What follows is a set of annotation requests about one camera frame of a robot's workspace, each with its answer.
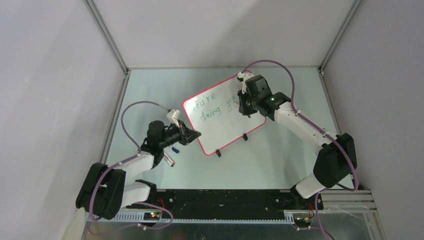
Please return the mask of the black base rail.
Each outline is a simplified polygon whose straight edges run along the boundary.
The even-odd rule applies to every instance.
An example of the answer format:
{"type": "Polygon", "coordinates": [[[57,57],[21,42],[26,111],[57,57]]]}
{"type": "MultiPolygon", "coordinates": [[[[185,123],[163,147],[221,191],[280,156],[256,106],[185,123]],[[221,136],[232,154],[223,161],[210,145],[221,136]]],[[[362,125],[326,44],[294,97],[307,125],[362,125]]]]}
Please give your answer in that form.
{"type": "Polygon", "coordinates": [[[314,197],[279,189],[162,189],[148,203],[169,210],[175,220],[285,220],[288,210],[309,210],[314,197]]]}

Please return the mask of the blue capped white marker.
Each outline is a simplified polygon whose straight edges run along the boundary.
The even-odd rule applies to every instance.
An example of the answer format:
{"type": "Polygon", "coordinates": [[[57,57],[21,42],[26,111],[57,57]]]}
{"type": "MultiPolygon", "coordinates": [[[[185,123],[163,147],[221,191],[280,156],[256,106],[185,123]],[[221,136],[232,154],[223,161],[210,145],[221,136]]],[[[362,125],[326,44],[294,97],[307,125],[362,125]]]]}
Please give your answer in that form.
{"type": "Polygon", "coordinates": [[[170,146],[170,148],[171,148],[171,150],[172,150],[173,152],[175,152],[175,153],[177,153],[177,154],[179,154],[179,153],[180,153],[180,151],[179,151],[177,148],[175,148],[174,146],[170,146]]]}

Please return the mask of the red framed whiteboard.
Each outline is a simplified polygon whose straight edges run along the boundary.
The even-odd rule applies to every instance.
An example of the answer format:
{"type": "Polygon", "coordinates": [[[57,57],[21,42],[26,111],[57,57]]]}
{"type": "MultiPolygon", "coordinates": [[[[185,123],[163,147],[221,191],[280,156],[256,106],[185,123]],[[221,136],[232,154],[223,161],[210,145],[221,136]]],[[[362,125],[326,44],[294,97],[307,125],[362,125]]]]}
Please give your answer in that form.
{"type": "Polygon", "coordinates": [[[197,140],[204,155],[214,155],[266,123],[259,113],[250,117],[239,113],[234,102],[239,104],[237,93],[241,88],[234,75],[182,102],[192,129],[201,133],[197,140]]]}

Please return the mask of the right electronics board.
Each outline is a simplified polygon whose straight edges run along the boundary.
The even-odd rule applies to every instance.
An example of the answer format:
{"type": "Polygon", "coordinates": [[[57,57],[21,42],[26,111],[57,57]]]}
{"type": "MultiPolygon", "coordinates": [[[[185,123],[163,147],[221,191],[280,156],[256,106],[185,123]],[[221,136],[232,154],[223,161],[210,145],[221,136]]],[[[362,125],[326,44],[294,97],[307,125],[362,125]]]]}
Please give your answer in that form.
{"type": "Polygon", "coordinates": [[[313,219],[314,219],[313,217],[303,217],[303,218],[297,217],[294,219],[294,223],[296,225],[310,225],[313,219]]]}

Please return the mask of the electronics board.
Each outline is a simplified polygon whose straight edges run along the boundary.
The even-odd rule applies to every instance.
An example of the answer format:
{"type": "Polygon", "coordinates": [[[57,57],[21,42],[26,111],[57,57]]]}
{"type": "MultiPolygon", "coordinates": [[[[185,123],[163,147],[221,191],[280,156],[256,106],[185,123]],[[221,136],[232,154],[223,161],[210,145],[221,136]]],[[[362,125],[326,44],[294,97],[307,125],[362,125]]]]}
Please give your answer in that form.
{"type": "Polygon", "coordinates": [[[160,212],[145,212],[143,215],[143,221],[159,221],[162,217],[160,212]]]}
{"type": "Polygon", "coordinates": [[[313,219],[314,219],[313,217],[303,217],[303,218],[297,217],[294,219],[294,223],[296,225],[310,225],[313,219]]]}

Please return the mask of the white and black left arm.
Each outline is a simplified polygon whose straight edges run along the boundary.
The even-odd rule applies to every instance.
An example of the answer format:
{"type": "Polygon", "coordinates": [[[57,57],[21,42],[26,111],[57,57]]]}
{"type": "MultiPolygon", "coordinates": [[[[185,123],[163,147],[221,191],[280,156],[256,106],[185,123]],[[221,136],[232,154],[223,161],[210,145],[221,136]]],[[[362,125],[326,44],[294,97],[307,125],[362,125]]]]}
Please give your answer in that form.
{"type": "Polygon", "coordinates": [[[160,120],[152,121],[135,155],[113,165],[97,162],[90,167],[76,197],[76,208],[84,209],[93,221],[111,220],[121,208],[136,202],[153,208],[158,202],[156,185],[136,176],[158,166],[165,148],[175,143],[186,146],[201,135],[181,120],[169,126],[160,120]]]}

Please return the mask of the left electronics board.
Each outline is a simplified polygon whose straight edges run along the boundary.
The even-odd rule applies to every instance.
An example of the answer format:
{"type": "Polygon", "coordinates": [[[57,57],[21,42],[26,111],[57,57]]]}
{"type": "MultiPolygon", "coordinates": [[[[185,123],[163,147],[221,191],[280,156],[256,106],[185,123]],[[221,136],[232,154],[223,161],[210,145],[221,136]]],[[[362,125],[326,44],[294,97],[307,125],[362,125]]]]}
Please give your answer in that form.
{"type": "Polygon", "coordinates": [[[143,221],[159,221],[162,217],[160,212],[145,212],[143,215],[143,221]]]}

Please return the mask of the black whiteboard stand foot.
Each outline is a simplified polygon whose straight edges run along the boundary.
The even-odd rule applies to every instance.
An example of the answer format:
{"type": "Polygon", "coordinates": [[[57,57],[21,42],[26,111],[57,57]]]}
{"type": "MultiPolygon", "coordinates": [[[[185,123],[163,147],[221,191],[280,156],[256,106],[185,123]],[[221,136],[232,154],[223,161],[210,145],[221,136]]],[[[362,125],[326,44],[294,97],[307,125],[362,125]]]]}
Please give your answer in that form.
{"type": "Polygon", "coordinates": [[[221,154],[220,150],[218,150],[218,149],[215,151],[215,153],[216,153],[216,155],[217,155],[219,158],[222,156],[222,154],[221,154]]]}
{"type": "Polygon", "coordinates": [[[245,133],[242,135],[242,138],[243,138],[243,140],[244,140],[245,142],[247,142],[247,141],[248,141],[248,139],[249,139],[249,138],[248,138],[248,136],[247,136],[247,134],[245,134],[245,133]]]}

